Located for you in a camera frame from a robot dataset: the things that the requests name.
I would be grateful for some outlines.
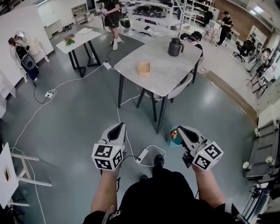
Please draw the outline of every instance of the black pitcher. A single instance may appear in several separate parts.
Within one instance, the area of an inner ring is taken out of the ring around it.
[[[184,45],[181,43],[181,40],[179,38],[172,38],[171,42],[169,43],[168,54],[176,57],[179,55],[180,50],[181,53],[183,53]]]

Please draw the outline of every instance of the shorts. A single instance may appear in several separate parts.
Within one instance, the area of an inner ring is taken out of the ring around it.
[[[110,28],[119,27],[119,11],[108,14],[104,18],[104,26],[109,26]]]

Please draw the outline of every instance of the black shoe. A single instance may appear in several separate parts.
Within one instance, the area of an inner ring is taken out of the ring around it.
[[[143,176],[140,177],[139,182],[147,180],[147,179],[148,179],[148,177],[146,175],[143,175]]]
[[[163,157],[163,155],[159,154],[154,158],[154,166],[163,167],[164,164],[165,164],[165,158]]]

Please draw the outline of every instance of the gray marble table top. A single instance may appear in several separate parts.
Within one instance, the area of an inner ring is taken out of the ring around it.
[[[114,68],[135,84],[157,95],[166,96],[192,70],[202,52],[194,45],[184,42],[184,52],[177,57],[170,56],[170,41],[169,36],[155,38],[120,60]],[[140,61],[150,62],[149,76],[138,75]]]

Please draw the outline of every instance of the black shirt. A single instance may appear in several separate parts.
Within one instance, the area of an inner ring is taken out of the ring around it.
[[[232,19],[229,17],[224,17],[223,18],[223,22],[226,24],[226,25],[232,25]],[[226,32],[229,32],[231,30],[231,27],[227,27],[227,26],[223,26],[223,28],[226,30]]]
[[[215,223],[233,224],[234,218],[224,205],[212,208],[194,195],[181,173],[162,169],[156,177],[137,182],[126,191],[119,210],[107,224]],[[89,214],[84,224],[101,224],[105,212]]]
[[[187,39],[187,42],[189,42],[189,43],[192,43],[192,42],[194,42],[194,41],[196,41],[195,39],[193,39],[193,38],[188,38]],[[201,55],[200,55],[200,57],[202,57],[203,56],[203,49],[202,49],[202,46],[200,45],[200,44],[195,44],[195,47],[197,47],[197,48],[199,48],[200,50],[202,50],[202,53],[201,53]]]
[[[115,5],[119,4],[119,0],[101,0],[101,2],[104,3],[105,9],[107,9],[108,11],[114,9]]]

